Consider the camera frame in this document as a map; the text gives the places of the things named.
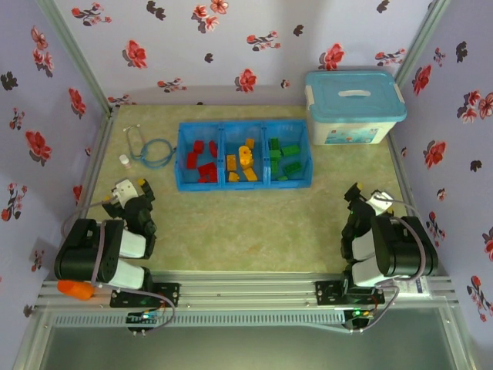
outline table surface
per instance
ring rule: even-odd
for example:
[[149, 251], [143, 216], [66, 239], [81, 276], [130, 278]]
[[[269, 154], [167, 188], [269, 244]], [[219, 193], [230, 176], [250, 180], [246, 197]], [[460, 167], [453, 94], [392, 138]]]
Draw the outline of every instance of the table surface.
[[[304, 117], [303, 106], [122, 106], [92, 203], [109, 195], [125, 177], [149, 181], [156, 197], [151, 214], [157, 240], [152, 257], [136, 264], [153, 271], [339, 273], [346, 266], [340, 256], [340, 232], [348, 215], [343, 198], [347, 189], [362, 182], [365, 195], [379, 189], [401, 199], [386, 140], [374, 145], [312, 146], [312, 187], [299, 190], [180, 193], [174, 161], [158, 170], [133, 161], [126, 169], [119, 162], [121, 154], [129, 156], [123, 129], [137, 123], [146, 140], [161, 137], [176, 145], [180, 122]], [[137, 151], [137, 132], [133, 133]], [[159, 158], [164, 150], [156, 144], [151, 156]], [[404, 214], [401, 207], [394, 209], [397, 215]], [[91, 209], [89, 217], [108, 218], [101, 207]]]

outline blue plastic tray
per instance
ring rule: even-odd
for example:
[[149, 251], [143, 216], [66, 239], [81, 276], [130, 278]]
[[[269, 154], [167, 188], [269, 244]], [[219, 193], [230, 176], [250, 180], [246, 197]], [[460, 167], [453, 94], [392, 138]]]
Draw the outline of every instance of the blue plastic tray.
[[[279, 140], [281, 148], [292, 144], [300, 147], [300, 153], [296, 156], [281, 158], [277, 174], [270, 172], [269, 139], [274, 137]], [[238, 149], [245, 145], [247, 138], [255, 140], [252, 150], [253, 171], [258, 181], [248, 181], [240, 166]], [[196, 140], [204, 142], [204, 151], [198, 156], [197, 166], [214, 162], [217, 166], [217, 183], [197, 183], [199, 171], [186, 168], [186, 158], [193, 151]], [[217, 159], [210, 155], [211, 140], [217, 144]], [[240, 176], [239, 182], [228, 181], [228, 154], [236, 156], [235, 172]], [[301, 163], [302, 171], [288, 176], [288, 180], [277, 180], [284, 175], [283, 167], [294, 162]], [[175, 162], [178, 191], [296, 189], [310, 187], [313, 172], [310, 139], [304, 119], [193, 122], [179, 125]]]

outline box handle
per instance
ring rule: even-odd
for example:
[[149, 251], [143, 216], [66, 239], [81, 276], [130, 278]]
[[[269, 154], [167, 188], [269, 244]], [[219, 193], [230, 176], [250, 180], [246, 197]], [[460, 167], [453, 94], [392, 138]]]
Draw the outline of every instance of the box handle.
[[371, 92], [368, 90], [344, 90], [339, 92], [339, 96], [347, 98], [350, 96], [370, 96]]

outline plastic storage box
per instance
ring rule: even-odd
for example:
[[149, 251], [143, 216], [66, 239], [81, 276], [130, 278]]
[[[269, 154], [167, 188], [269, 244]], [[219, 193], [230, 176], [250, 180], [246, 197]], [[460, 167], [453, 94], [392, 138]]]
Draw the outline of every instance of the plastic storage box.
[[[253, 139], [251, 167], [257, 181], [249, 181], [240, 165], [239, 148], [247, 139]], [[280, 158], [272, 158], [270, 140], [277, 139]], [[196, 166], [214, 163], [217, 182], [198, 182], [198, 169], [187, 168], [187, 158], [194, 143], [204, 142], [197, 156]], [[209, 141], [217, 144], [217, 158], [209, 151]], [[236, 157], [236, 170], [228, 171], [226, 156]], [[178, 191], [295, 189], [310, 187], [314, 165], [311, 158], [310, 138], [304, 119], [275, 119], [253, 121], [181, 123], [176, 147], [175, 177]], [[230, 181], [229, 174], [238, 175]]]
[[407, 115], [388, 72], [310, 72], [305, 83], [308, 129], [315, 145], [376, 144]]

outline small white bottle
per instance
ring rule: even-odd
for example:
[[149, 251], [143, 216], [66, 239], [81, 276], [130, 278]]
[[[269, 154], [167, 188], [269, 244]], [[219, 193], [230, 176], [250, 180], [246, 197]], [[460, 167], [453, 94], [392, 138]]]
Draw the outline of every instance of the small white bottle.
[[122, 163], [122, 165], [125, 166], [126, 169], [129, 169], [130, 167], [132, 167], [132, 164], [130, 163], [129, 158], [125, 154], [122, 154], [119, 157], [119, 159], [120, 159], [120, 162]]

